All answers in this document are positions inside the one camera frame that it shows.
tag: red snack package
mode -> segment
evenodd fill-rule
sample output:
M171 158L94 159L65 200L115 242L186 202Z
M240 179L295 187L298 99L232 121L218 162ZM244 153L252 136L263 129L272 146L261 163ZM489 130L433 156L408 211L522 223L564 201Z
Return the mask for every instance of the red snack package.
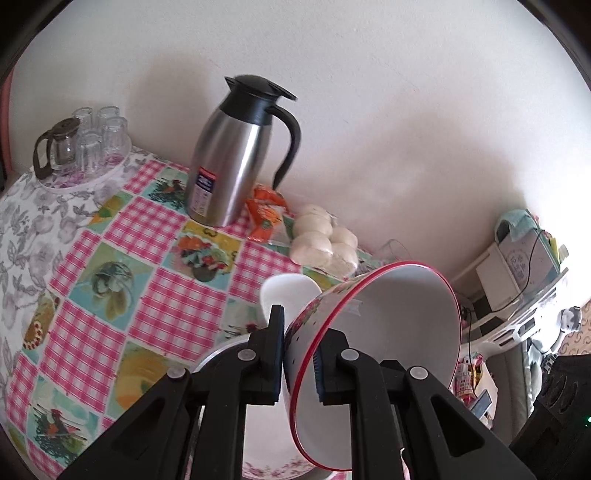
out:
M283 223L283 214L288 212L285 199L265 185L257 185L253 198L246 200L251 217L252 230L248 239L274 245L289 245Z

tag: screw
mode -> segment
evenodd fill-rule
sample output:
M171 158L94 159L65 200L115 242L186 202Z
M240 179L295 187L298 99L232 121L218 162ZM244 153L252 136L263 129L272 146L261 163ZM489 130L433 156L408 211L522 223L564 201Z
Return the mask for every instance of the screw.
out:
M425 380L429 376L429 373L423 367L412 367L410 369L410 376L417 380Z
M166 374L169 378L173 380L178 380L179 378L183 378L185 375L186 370L183 367L170 367Z
M238 358L244 362L248 362L250 360L254 360L256 357L256 352L249 348L245 348L244 350L240 350L238 352Z
M343 357L343 360L353 362L359 358L359 352L352 348L347 348L340 353L340 356Z

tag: glass teapot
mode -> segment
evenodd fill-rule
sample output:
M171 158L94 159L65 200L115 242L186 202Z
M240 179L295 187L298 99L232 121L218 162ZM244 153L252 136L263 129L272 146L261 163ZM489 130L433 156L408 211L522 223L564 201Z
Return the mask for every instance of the glass teapot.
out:
M76 134L79 126L80 120L77 118L66 118L37 138L33 152L33 169L39 180L46 179L56 170L65 170L75 165ZM44 166L40 165L37 153L42 140L47 140L47 162Z

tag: red bowl rim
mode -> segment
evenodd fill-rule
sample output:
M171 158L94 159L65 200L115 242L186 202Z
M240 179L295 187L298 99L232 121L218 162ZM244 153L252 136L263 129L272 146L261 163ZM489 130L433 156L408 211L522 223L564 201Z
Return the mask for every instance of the red bowl rim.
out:
M304 379L304 374L306 373L306 368L308 367L308 364L310 363L312 356L314 354L314 352L316 351L316 349L318 348L318 346L320 345L320 341L322 340L322 337L324 336L324 334L326 333L326 330L329 329L329 326L331 324L331 322L333 321L333 319L340 313L340 311L343 309L343 307L345 306L345 304L353 297L355 296L360 290L363 290L363 288L365 288L365 286L370 283L371 281L375 280L378 277L381 277L383 274L395 269L395 268L399 268L399 267L404 267L407 265L413 265L416 267L423 267L423 268L427 268L428 270L434 272L435 274L437 274L445 283L445 285L447 286L447 288L449 288L450 292L452 293L454 299L456 299L456 309L457 309L457 322L460 326L459 329L459 337L458 337L458 342L457 342L457 356L460 356L460 347L461 347L461 343L462 343L462 323L461 323L461 317L460 317L460 307L457 303L457 298L456 298L456 294L453 291L452 286L449 284L449 282L446 280L446 278L441 275L435 268L430 267L429 265L422 263L422 262L417 262L417 261L406 261L406 262L396 262L393 264L389 264L389 265L385 265L383 267L380 267L376 270L373 270L372 272L370 272L369 274L367 274L367 276L361 280L359 283L357 283L357 285L355 285L351 290L349 290L345 296L341 299L340 302L338 302L338 304L334 307L334 309L332 310L332 312L330 312L330 314L328 315L328 317L326 318L326 321L323 323L322 327L320 328L320 330L318 331L318 333L316 334L316 336L314 337L314 339L312 340L312 343L310 344L310 347L308 348L308 350L306 351L306 354L304 355L304 361L301 364L300 369L298 370L297 376L295 378L295 383L294 383L294 388L293 388L293 392L290 395L290 408L289 408L289 418L290 418L290 430L291 430L291 436L295 441L295 445L297 446L298 450L300 451L300 453L305 457L306 460L308 460L310 463L323 468L325 470L331 470L334 472L350 472L350 469L335 469L326 465L322 465L321 463L316 462L313 458L311 458L306 451L304 450L303 445L300 442L300 437L298 436L297 433L297 428L296 428L296 410L297 410L297 399L298 399L298 395L300 393L300 388L301 388L301 383Z

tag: table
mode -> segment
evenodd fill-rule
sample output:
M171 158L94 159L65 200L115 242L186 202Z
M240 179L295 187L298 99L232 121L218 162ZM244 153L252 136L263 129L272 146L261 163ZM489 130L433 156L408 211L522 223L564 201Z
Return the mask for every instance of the table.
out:
M295 265L285 248L245 240L246 211L221 229L189 219L186 167L137 148L127 162L120 179L71 196L29 173L2 201L14 239L0 245L0 423L50 478L169 367L190 368L262 326L266 278L338 283Z

